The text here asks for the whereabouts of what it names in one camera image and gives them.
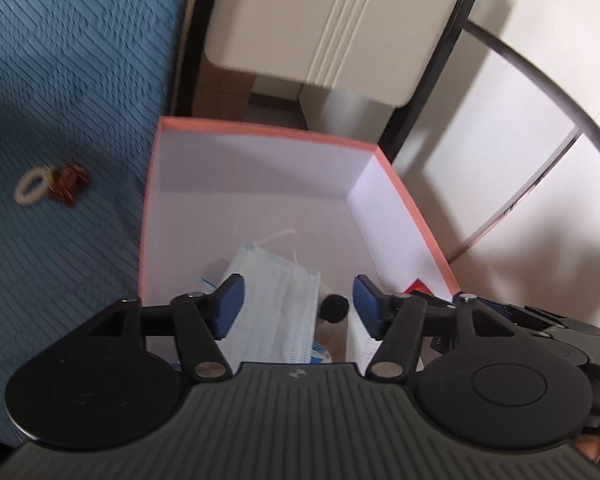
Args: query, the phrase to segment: box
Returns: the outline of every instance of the box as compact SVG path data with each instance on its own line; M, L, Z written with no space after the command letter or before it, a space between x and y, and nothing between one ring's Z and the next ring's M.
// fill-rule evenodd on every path
M417 278L458 290L413 200L372 144L256 124L159 121L142 222L145 305L204 290L215 262L245 242L319 270L351 298L366 274L387 293Z

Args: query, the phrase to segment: blue quilted fabric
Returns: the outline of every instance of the blue quilted fabric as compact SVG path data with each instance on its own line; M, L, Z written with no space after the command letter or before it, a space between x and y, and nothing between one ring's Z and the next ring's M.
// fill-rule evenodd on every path
M15 369L136 292L144 183L185 0L0 0L0 441ZM75 208L13 201L28 169L76 160Z

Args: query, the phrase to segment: light blue surgical mask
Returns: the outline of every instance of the light blue surgical mask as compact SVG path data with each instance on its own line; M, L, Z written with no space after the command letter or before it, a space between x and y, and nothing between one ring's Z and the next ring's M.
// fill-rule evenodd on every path
M226 270L244 277L240 314L218 342L235 372L241 362L309 363L320 273L244 244Z

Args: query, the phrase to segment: red object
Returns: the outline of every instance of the red object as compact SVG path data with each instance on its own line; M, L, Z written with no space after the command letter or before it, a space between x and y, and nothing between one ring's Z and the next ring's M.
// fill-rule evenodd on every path
M416 280L415 282L411 283L411 285L409 286L409 288L407 290L405 290L405 292L407 294L409 294L410 292L413 292L414 290L417 290L418 292L422 292L423 294L429 294L430 296L433 296L433 292L431 292L429 290L429 287L427 285L425 285L424 283L422 283L420 280Z
M60 175L56 176L56 180L49 189L49 196L73 207L78 188L90 183L91 177L87 170L76 162L70 162Z

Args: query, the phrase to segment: beige plastic panel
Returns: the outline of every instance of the beige plastic panel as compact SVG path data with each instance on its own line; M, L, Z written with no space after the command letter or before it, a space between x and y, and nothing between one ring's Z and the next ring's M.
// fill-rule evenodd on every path
M206 55L224 68L401 106L456 0L216 0Z

